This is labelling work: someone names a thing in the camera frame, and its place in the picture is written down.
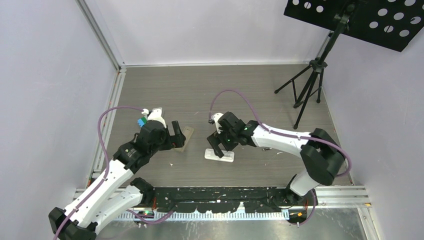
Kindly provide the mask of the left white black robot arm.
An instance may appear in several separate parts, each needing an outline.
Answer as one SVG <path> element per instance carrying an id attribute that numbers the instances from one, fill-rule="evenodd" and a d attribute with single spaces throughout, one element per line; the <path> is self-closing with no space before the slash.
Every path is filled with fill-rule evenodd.
<path id="1" fill-rule="evenodd" d="M 158 151 L 182 148 L 186 137 L 178 121 L 174 134 L 158 120 L 148 120 L 134 138 L 121 145 L 101 175 L 64 209 L 55 207 L 48 215 L 56 240 L 94 240 L 124 211 L 140 205 L 148 207 L 155 199 L 154 187 L 135 178 L 122 192 L 114 192 Z"/>

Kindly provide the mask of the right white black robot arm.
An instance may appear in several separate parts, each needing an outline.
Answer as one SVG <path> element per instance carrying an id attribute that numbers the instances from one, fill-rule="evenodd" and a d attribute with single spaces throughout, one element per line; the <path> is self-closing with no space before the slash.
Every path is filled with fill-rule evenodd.
<path id="1" fill-rule="evenodd" d="M 291 205 L 299 205 L 317 186 L 331 186 L 344 163 L 344 156 L 326 131 L 295 132 L 274 128 L 256 120 L 245 123 L 232 112 L 215 113 L 210 120 L 216 130 L 207 137 L 207 160 L 232 163 L 239 145 L 279 150 L 300 158 L 305 169 L 285 189 Z"/>

